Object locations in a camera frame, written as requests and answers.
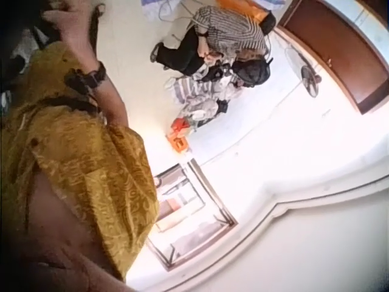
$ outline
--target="hand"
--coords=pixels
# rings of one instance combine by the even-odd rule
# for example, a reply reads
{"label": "hand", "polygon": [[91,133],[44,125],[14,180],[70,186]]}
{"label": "hand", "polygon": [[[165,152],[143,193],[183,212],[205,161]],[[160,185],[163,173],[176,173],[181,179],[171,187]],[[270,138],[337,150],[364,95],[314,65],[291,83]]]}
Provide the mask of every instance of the hand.
{"label": "hand", "polygon": [[89,22],[92,15],[91,0],[64,0],[67,10],[50,10],[43,18],[61,33],[62,41],[73,52],[89,49]]}
{"label": "hand", "polygon": [[197,48],[197,53],[202,58],[205,58],[209,54],[209,47],[206,38],[203,37],[199,38],[199,46]]}
{"label": "hand", "polygon": [[216,64],[217,58],[212,55],[206,55],[204,58],[204,63],[208,66],[214,66]]}

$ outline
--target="window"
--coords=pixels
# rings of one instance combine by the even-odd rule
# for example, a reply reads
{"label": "window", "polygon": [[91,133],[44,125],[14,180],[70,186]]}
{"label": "window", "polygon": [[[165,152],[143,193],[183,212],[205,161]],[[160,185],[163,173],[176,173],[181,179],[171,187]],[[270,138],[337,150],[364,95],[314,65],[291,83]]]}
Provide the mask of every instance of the window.
{"label": "window", "polygon": [[159,216],[148,246],[169,271],[207,249],[237,222],[195,160],[157,176]]}

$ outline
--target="watch strap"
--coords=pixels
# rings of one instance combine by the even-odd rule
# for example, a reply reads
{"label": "watch strap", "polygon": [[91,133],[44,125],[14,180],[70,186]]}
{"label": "watch strap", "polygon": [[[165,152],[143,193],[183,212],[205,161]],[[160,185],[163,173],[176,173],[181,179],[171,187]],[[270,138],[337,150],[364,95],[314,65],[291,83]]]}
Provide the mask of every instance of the watch strap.
{"label": "watch strap", "polygon": [[99,62],[99,64],[100,65],[96,71],[92,71],[83,76],[85,84],[91,89],[98,87],[107,76],[104,64],[102,62]]}

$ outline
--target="wooden door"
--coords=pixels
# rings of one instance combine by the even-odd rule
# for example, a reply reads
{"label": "wooden door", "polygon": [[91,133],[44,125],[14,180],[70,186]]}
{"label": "wooden door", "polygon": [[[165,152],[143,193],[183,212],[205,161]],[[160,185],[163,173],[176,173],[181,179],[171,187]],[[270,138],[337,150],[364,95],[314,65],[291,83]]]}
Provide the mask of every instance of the wooden door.
{"label": "wooden door", "polygon": [[324,2],[294,1],[280,24],[327,65],[364,114],[389,94],[389,72],[363,36]]}

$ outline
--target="yellow patterned sari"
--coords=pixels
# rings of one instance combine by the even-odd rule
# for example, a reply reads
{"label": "yellow patterned sari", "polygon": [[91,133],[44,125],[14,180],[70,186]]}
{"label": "yellow patterned sari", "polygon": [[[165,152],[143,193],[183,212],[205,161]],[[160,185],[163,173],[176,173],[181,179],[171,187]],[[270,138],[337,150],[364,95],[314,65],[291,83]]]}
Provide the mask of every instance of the yellow patterned sari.
{"label": "yellow patterned sari", "polygon": [[79,97],[64,76],[79,64],[62,43],[38,51],[19,80],[15,104],[1,130],[2,230],[28,234],[29,194],[40,169],[61,200],[102,241],[124,279],[158,214],[158,201],[142,138],[104,125],[68,106],[43,106],[56,96]]}

